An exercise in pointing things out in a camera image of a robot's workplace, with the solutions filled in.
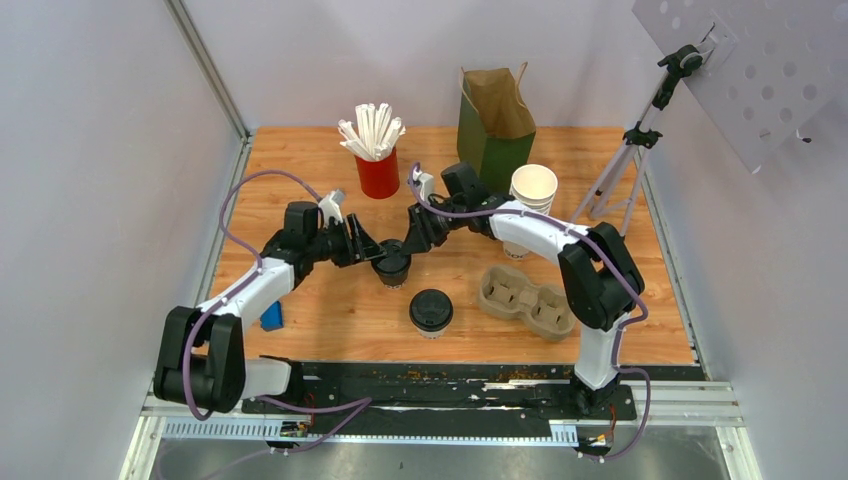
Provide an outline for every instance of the blue object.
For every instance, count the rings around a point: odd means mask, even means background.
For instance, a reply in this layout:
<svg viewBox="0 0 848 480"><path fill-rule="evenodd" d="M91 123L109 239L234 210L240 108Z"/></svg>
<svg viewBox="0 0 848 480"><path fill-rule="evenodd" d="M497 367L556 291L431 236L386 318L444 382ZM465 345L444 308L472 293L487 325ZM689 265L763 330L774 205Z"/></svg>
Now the blue object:
<svg viewBox="0 0 848 480"><path fill-rule="evenodd" d="M265 310L265 313L259 317L259 325L266 332L279 330L285 326L283 324L283 304L279 300L272 303L268 310Z"/></svg>

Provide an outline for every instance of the paper coffee cup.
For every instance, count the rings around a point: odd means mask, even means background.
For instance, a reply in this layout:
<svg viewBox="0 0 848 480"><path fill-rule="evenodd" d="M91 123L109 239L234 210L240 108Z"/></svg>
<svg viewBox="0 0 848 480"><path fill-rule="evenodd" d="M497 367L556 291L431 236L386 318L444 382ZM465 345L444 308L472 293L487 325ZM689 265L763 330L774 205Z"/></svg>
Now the paper coffee cup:
<svg viewBox="0 0 848 480"><path fill-rule="evenodd" d="M534 212L548 215L554 204L557 187L559 180L550 168L531 163L512 173L509 193ZM509 258L521 259L530 252L520 245L504 242L504 253Z"/></svg>

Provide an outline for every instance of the white wall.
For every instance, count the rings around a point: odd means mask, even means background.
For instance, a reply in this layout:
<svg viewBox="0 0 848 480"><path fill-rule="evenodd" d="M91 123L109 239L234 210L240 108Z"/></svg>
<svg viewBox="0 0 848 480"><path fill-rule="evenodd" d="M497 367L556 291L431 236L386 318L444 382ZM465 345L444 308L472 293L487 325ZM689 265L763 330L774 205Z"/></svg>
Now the white wall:
<svg viewBox="0 0 848 480"><path fill-rule="evenodd" d="M764 478L842 478L848 92L751 175L681 88L651 174L704 357L730 379Z"/></svg>
<svg viewBox="0 0 848 480"><path fill-rule="evenodd" d="M0 10L0 478L116 478L237 141L161 0Z"/></svg>
<svg viewBox="0 0 848 480"><path fill-rule="evenodd" d="M624 125L661 74L632 0L186 4L251 128L334 125L381 101L410 125L456 125L460 66L525 60L537 124Z"/></svg>

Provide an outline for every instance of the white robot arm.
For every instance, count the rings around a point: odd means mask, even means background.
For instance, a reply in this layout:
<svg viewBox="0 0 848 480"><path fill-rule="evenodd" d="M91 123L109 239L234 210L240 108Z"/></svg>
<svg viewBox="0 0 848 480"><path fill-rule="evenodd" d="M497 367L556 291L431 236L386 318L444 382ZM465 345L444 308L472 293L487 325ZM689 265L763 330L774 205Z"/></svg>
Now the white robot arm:
<svg viewBox="0 0 848 480"><path fill-rule="evenodd" d="M185 403L184 374L190 377L197 406L218 412L232 410L239 399L298 389L292 382L303 382L299 364L271 357L245 360L244 334L263 312L300 285L315 262L331 260L346 267L385 255L355 215L342 218L342 198L335 191L319 204L290 203L283 228L271 237L250 271L197 307L171 310L154 376L158 398ZM186 373L182 358L189 347L189 331L204 315L208 318L193 346L208 344L208 352L192 353Z"/></svg>
<svg viewBox="0 0 848 480"><path fill-rule="evenodd" d="M600 247L633 291L641 294L645 288L615 228L606 223L589 228L547 216L540 219L525 215L531 210L510 196L490 194L465 163L442 172L449 193L442 201L430 195L431 175L419 171L410 180L420 201L409 207L405 253L427 252L444 243L450 231L467 227L492 239L520 245L560 267L569 306L583 323L573 379L579 387L576 401L584 412L604 404L618 384L614 368L617 359L613 358L618 329L635 303L607 267L595 268L600 258L583 239Z"/></svg>

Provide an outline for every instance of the brown paper bag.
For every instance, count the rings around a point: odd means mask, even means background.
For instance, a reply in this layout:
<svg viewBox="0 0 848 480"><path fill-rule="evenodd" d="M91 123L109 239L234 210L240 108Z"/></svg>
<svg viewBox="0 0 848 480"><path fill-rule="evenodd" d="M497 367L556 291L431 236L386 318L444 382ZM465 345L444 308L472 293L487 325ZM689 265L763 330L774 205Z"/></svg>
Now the brown paper bag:
<svg viewBox="0 0 848 480"><path fill-rule="evenodd" d="M508 192L512 172L527 163L536 122L508 68L462 70L462 103L459 110L457 154L470 163L493 192Z"/></svg>

